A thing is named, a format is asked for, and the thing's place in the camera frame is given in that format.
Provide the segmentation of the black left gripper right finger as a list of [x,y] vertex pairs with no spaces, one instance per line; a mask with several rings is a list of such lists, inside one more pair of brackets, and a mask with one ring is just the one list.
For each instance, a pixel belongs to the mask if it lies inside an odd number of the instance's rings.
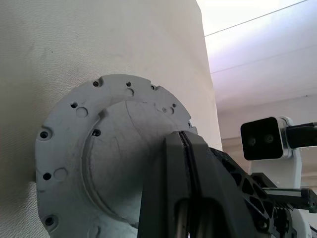
[[190,175],[190,238],[269,238],[273,203],[226,153],[182,132]]

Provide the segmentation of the round grey motor lid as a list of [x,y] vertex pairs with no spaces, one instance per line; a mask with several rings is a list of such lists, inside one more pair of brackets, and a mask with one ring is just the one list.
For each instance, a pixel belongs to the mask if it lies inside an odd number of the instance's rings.
[[35,142],[39,218],[50,238],[137,238],[144,176],[164,138],[197,132],[168,90],[110,74],[73,88]]

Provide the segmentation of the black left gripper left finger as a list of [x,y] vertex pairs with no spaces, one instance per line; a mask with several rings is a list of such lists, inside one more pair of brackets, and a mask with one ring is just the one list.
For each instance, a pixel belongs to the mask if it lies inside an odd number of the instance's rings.
[[145,178],[138,238],[189,238],[191,205],[199,193],[189,131],[167,135]]

